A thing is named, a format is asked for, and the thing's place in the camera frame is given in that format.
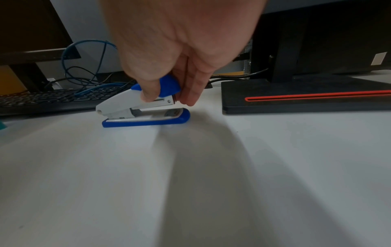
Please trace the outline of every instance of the white desk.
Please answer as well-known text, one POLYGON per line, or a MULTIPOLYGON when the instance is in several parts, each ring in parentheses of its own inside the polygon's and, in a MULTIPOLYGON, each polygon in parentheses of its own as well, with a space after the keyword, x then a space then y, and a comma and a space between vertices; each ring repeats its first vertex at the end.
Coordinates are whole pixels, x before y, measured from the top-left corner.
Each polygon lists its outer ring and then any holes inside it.
POLYGON ((0 131, 0 246, 389 246, 391 113, 224 116, 0 131))

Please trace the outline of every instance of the keyboard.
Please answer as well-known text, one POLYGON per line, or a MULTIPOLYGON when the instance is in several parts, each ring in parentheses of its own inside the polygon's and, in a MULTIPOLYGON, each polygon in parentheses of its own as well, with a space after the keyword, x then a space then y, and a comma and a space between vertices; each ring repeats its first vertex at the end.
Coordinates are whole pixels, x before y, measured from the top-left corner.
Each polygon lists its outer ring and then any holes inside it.
POLYGON ((76 89, 3 95, 0 96, 0 116, 95 109, 101 102, 132 86, 129 83, 125 86, 101 87, 81 96, 75 96, 79 92, 76 89))

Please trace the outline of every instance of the stapler handle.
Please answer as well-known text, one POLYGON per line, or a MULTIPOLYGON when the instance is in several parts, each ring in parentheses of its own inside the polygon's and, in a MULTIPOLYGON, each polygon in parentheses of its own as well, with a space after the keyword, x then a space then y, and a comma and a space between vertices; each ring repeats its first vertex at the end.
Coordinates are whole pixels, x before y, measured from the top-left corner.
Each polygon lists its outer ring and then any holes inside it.
MULTIPOLYGON (((132 90, 141 91, 140 84, 131 87, 132 90)), ((160 78, 160 98, 165 98, 181 91, 178 81, 172 75, 168 74, 160 78)))

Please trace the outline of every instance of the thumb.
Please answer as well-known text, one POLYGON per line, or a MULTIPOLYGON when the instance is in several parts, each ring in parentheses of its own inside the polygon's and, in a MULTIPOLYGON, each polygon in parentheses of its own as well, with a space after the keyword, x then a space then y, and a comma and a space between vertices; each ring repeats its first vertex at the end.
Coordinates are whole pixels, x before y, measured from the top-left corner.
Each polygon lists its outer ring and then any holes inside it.
POLYGON ((152 102, 156 100, 156 98, 160 94, 160 81, 146 81, 143 79, 138 79, 137 82, 140 84, 142 92, 141 92, 141 100, 144 102, 152 102))

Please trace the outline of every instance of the blue and white stapler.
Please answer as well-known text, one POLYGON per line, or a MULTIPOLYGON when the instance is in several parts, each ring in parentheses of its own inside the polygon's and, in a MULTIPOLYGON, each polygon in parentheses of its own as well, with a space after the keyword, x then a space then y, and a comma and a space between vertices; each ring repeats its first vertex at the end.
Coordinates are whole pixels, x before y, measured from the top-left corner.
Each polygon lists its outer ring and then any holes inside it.
POLYGON ((97 105, 97 113, 107 117, 102 122, 103 127, 175 125, 187 122, 190 112, 185 108, 141 111, 175 104, 175 94, 181 90, 176 79, 171 75, 164 76, 160 79, 160 88, 159 97, 150 103, 141 100, 141 87, 136 84, 97 105))

